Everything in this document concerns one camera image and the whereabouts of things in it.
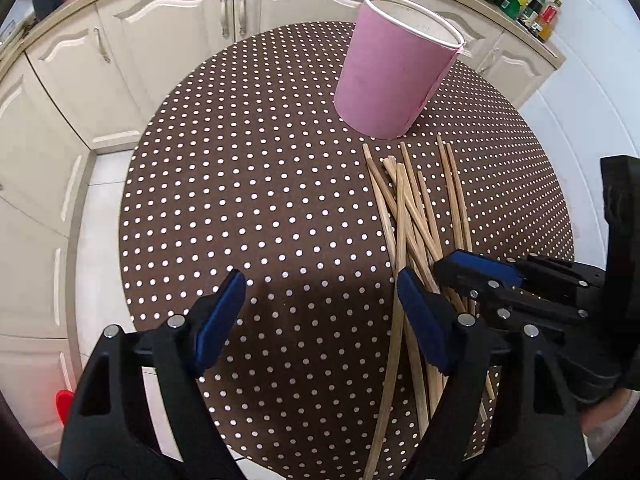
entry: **bamboo skewer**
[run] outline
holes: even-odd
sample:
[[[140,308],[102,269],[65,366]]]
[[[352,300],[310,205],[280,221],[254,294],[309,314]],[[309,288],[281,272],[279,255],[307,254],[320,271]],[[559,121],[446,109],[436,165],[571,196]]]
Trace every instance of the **bamboo skewer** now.
[[[399,179],[398,202],[396,212],[396,268],[394,269],[394,306],[391,319],[391,338],[389,341],[389,352],[386,357],[385,382],[382,388],[382,398],[378,409],[378,420],[373,433],[373,441],[369,449],[369,456],[364,468],[363,480],[372,480],[373,473],[378,465],[382,444],[385,438],[386,427],[389,423],[391,407],[394,400],[394,390],[396,389],[396,378],[398,377],[398,363],[400,360],[400,349],[402,345],[402,324],[404,311],[398,299],[398,272],[406,265],[406,209],[404,207],[404,179]]]

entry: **cup rim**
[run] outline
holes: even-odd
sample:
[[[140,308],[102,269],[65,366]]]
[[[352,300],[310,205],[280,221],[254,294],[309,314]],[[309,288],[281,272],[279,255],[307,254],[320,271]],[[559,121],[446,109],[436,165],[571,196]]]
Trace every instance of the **cup rim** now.
[[[420,36],[421,38],[425,38],[426,40],[433,41],[433,42],[435,42],[437,44],[440,44],[442,46],[446,46],[448,48],[458,49],[458,48],[462,48],[465,45],[465,38],[462,37],[462,34],[460,34],[459,30],[457,30],[453,25],[451,25],[442,16],[440,16],[436,12],[433,12],[432,10],[427,9],[426,7],[423,7],[421,5],[413,3],[410,0],[382,0],[382,1],[392,2],[392,3],[395,3],[395,4],[401,4],[401,5],[404,5],[406,7],[410,7],[413,10],[417,10],[418,12],[426,14],[432,20],[435,20],[440,25],[445,27],[449,32],[451,32],[453,37],[458,40],[458,43],[449,43],[448,41],[444,41],[444,40],[441,40],[439,38],[435,38],[434,36],[430,36],[429,34],[426,34],[426,33],[422,32],[421,30],[417,30],[416,28],[413,28],[410,25],[407,25],[406,23],[401,22],[400,20],[394,18],[393,16],[390,16],[389,14],[384,12],[383,10],[377,8],[375,6],[375,4],[374,4],[375,1],[376,0],[374,0],[373,2],[371,0],[364,0],[364,3],[370,9],[372,9],[374,12],[378,13],[380,16],[383,16],[386,20],[389,20],[390,22],[395,23],[399,27],[404,28],[404,30],[409,31],[412,34],[415,34],[416,36]]]

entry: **brown tablecloth with white dots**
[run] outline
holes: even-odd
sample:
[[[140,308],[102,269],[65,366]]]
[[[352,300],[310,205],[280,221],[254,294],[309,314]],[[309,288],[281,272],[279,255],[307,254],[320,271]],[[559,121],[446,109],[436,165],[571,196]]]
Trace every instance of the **brown tablecloth with white dots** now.
[[[385,374],[392,273],[361,145],[400,157],[399,142],[365,139],[334,110],[352,30],[290,25],[203,61],[148,124],[122,200],[122,282],[138,330],[186,312],[231,268],[245,273],[246,303],[200,387],[226,443],[286,478],[362,476]],[[452,143],[476,252],[573,257],[536,137],[461,62],[401,139],[428,179],[446,251],[436,134]],[[486,428],[479,420],[469,454]],[[418,440],[403,348],[374,477],[397,478]]]

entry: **wooden chopstick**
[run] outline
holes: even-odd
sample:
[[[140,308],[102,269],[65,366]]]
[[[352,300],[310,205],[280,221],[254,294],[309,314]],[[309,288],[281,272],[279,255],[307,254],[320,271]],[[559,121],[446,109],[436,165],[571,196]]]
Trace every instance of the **wooden chopstick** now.
[[[440,134],[438,134],[438,150],[440,152],[440,160],[442,162],[442,169],[445,175],[445,181],[447,184],[447,194],[449,196],[451,219],[454,224],[454,240],[456,248],[466,249],[469,252],[473,252],[473,244],[471,241],[471,230],[469,228],[468,215],[466,212],[465,195],[462,189],[462,183],[460,182],[460,176],[458,174],[458,167],[456,165],[456,158],[453,155],[451,146],[442,141]],[[456,224],[460,231],[456,234]],[[476,314],[475,302],[469,300],[465,302],[467,309],[473,314]],[[484,378],[484,386],[486,388],[487,395],[491,400],[495,400],[494,387],[491,383],[491,377],[487,372]],[[484,404],[481,402],[481,417],[483,421],[486,421],[486,410]]]
[[[376,168],[375,163],[373,163],[373,159],[371,159],[371,164],[374,168]],[[391,177],[392,180],[392,184],[394,184],[397,187],[397,183],[395,182],[394,178],[395,178],[395,174],[393,172],[389,172],[389,177]],[[380,179],[382,179],[382,182],[384,182],[384,179],[382,178],[382,175],[380,174],[380,172],[378,171],[378,175],[380,176]],[[438,251],[436,249],[436,245],[435,242],[433,241],[433,238],[431,238],[431,234],[429,233],[429,226],[427,225],[427,221],[426,219],[422,219],[420,217],[420,213],[418,211],[418,208],[415,206],[414,204],[414,200],[413,200],[413,196],[411,195],[411,190],[407,189],[405,190],[406,193],[406,197],[405,197],[405,204],[407,206],[407,209],[409,210],[409,214],[411,215],[412,220],[414,221],[418,232],[420,233],[420,237],[422,238],[422,240],[424,241],[424,244],[427,246],[427,249],[429,250],[431,257],[434,260],[439,260],[439,258],[437,257]],[[389,200],[393,200],[393,198],[391,197],[391,192],[389,191]]]
[[[460,213],[460,220],[462,222],[462,235],[465,241],[464,248],[473,252],[474,247],[471,242],[471,230],[469,229],[469,218],[466,212],[465,194],[462,191],[462,183],[460,182],[460,176],[458,174],[458,167],[456,165],[456,157],[453,155],[453,150],[449,143],[446,144],[447,158],[449,159],[449,167],[451,169],[451,176],[453,177],[453,184],[456,188],[456,194],[458,196],[458,211]]]
[[[382,196],[385,199],[386,206],[391,212],[391,215],[396,219],[396,222],[398,222],[398,206],[396,205],[396,200],[391,195],[391,192],[389,191],[389,188],[385,182],[385,179],[380,174],[380,170],[373,162],[371,152],[369,151],[369,147],[367,146],[366,143],[362,145],[362,150],[364,151],[365,161],[367,163],[367,168],[369,169],[369,175],[372,176],[372,182],[375,180],[375,182],[378,184],[378,187],[380,188]],[[407,246],[409,248],[409,253],[411,254],[411,257],[416,261],[418,265],[417,270],[418,270],[418,274],[422,279],[422,282],[431,292],[433,292],[434,294],[439,294],[440,287],[438,286],[436,281],[433,279],[433,275],[431,273],[431,269],[429,268],[428,262],[423,260],[420,257],[418,244],[417,244],[417,241],[414,239],[414,234],[412,231],[408,233],[406,242],[407,242]]]
[[[458,199],[456,197],[456,188],[451,177],[451,167],[447,158],[447,151],[444,148],[440,134],[436,136],[438,142],[438,150],[440,152],[440,163],[442,165],[442,173],[447,185],[447,196],[449,197],[449,209],[451,213],[451,224],[453,226],[453,241],[457,249],[464,249],[465,243],[462,236],[462,224],[460,223],[460,209],[458,208]]]
[[[372,179],[372,187],[378,213],[382,222],[382,232],[385,235],[386,251],[389,254],[389,261],[392,263],[393,272],[396,272],[396,240],[391,230],[391,219],[386,209],[385,199],[380,192],[378,183]],[[409,354],[409,365],[411,368],[412,380],[414,383],[414,397],[416,405],[416,413],[418,418],[418,430],[420,436],[424,435],[429,425],[429,411],[427,407],[427,393],[424,387],[424,376],[422,374],[422,361],[420,358],[420,347],[418,340],[415,338],[414,329],[411,327],[409,320],[404,316],[404,338],[406,341],[407,353]]]
[[[399,180],[399,192],[396,203],[396,268],[394,269],[394,305],[391,319],[391,338],[389,341],[389,352],[386,357],[385,381],[382,388],[382,398],[378,409],[378,419],[376,429],[373,433],[369,456],[364,468],[363,480],[372,480],[375,473],[382,444],[385,439],[386,428],[388,427],[391,407],[396,389],[396,379],[398,377],[398,363],[400,361],[400,349],[402,345],[402,325],[404,323],[404,310],[398,298],[398,272],[406,265],[406,208],[404,207],[404,179]]]
[[[420,192],[422,193],[422,200],[424,202],[424,209],[427,213],[427,223],[429,224],[429,231],[431,231],[431,237],[436,244],[438,254],[442,258],[442,244],[440,243],[440,231],[438,231],[438,224],[436,222],[436,215],[433,212],[433,206],[431,205],[431,197],[427,191],[427,185],[424,181],[424,177],[421,171],[418,171],[418,185],[420,186]]]
[[[398,178],[398,191],[400,194],[408,187],[408,179],[404,165],[398,164],[396,166],[397,178]],[[411,219],[406,215],[406,209],[401,211],[398,209],[398,239],[396,240],[396,279],[398,272],[402,270],[399,267],[399,262],[406,264],[406,247],[404,244],[405,233],[408,233],[412,229]],[[424,435],[429,425],[429,412],[427,409],[427,393],[424,388],[424,377],[422,376],[422,361],[420,359],[420,347],[418,346],[418,340],[415,338],[414,330],[409,323],[409,320],[404,316],[404,328],[405,339],[407,344],[407,350],[409,353],[409,364],[411,367],[411,375],[414,383],[414,396],[415,407],[418,418],[418,430],[420,435]]]
[[[421,213],[420,216],[422,217],[424,224],[426,224],[427,219],[424,214],[424,209],[422,207],[422,199],[425,197],[425,195],[423,195],[422,197],[420,196],[418,183],[415,179],[414,168],[411,164],[411,158],[409,157],[409,153],[407,151],[405,143],[401,142],[400,147],[402,150],[402,158],[404,160],[405,170],[407,170],[409,173],[408,180],[412,190],[412,195],[414,197],[414,205],[417,207],[418,212]],[[436,407],[440,402],[440,397],[442,396],[442,390],[443,390],[442,385],[444,381],[443,381],[443,375],[440,373],[440,371],[436,367],[427,363],[426,370],[427,370],[427,384],[429,389],[430,413],[431,413],[431,416],[433,416],[433,413],[435,412]]]

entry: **paper cup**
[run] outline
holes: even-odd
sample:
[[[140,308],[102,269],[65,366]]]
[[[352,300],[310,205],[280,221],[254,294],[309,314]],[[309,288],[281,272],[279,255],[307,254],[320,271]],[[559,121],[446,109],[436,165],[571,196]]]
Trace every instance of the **paper cup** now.
[[[464,44],[449,22],[409,0],[364,0],[335,89],[335,110],[363,135],[404,135]]]

